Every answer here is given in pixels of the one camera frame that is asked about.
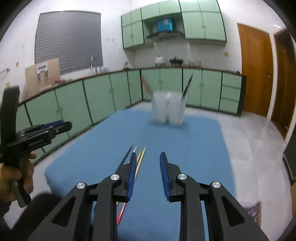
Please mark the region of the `person's left hand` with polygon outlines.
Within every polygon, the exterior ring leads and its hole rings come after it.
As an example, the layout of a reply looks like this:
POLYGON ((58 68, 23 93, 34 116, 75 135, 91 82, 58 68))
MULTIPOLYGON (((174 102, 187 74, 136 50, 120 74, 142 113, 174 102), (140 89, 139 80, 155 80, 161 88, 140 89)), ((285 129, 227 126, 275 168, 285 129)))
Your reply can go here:
MULTIPOLYGON (((27 160, 27 168, 24 179, 23 188, 27 194, 31 194, 34 190, 33 174, 34 166, 30 162, 30 159, 36 159, 37 155, 34 152, 30 152, 27 160)), ((16 168, 5 166, 1 163, 1 200, 4 202, 13 202, 16 200, 13 191, 11 190, 10 182, 13 180, 20 180, 22 173, 16 168)))

